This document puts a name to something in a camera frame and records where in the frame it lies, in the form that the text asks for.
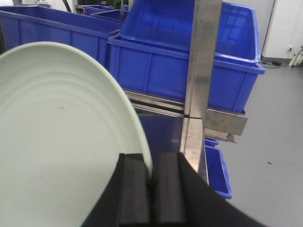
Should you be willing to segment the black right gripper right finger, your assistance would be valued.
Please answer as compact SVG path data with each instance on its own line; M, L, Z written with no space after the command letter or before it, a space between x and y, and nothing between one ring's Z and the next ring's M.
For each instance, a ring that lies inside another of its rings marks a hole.
M156 227L261 227L199 176L182 153L160 153L153 169Z

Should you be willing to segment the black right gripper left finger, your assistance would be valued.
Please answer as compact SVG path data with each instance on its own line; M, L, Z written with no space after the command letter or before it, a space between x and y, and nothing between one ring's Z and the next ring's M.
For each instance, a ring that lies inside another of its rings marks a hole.
M83 227L149 227L148 171L142 154L120 154Z

